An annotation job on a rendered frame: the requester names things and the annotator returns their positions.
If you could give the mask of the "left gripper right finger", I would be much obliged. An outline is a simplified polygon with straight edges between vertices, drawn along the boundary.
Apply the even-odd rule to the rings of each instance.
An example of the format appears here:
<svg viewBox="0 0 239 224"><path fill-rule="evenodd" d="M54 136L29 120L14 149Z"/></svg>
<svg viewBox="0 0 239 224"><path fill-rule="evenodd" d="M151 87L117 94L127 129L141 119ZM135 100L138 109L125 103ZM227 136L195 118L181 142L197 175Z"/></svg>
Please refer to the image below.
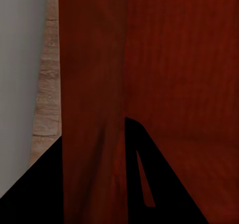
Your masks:
<svg viewBox="0 0 239 224"><path fill-rule="evenodd" d="M144 204L138 151L156 207ZM128 224L209 224L144 126L125 119Z"/></svg>

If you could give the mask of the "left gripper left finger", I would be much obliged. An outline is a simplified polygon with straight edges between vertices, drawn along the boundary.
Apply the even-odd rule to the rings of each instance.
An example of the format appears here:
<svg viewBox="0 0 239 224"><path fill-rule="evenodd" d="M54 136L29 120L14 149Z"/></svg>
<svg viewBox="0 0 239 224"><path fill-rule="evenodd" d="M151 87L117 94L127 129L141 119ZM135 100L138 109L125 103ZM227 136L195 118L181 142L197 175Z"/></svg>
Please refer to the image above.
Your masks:
<svg viewBox="0 0 239 224"><path fill-rule="evenodd" d="M62 136L0 199L0 224L64 224Z"/></svg>

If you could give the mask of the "storage box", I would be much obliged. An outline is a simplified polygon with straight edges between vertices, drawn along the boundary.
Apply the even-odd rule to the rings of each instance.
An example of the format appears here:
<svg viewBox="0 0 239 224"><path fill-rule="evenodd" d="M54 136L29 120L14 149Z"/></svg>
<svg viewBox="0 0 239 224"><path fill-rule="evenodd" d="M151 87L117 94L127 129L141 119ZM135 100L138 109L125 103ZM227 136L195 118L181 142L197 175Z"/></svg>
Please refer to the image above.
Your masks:
<svg viewBox="0 0 239 224"><path fill-rule="evenodd" d="M128 224L127 117L209 224L239 224L239 0L58 6L64 224Z"/></svg>

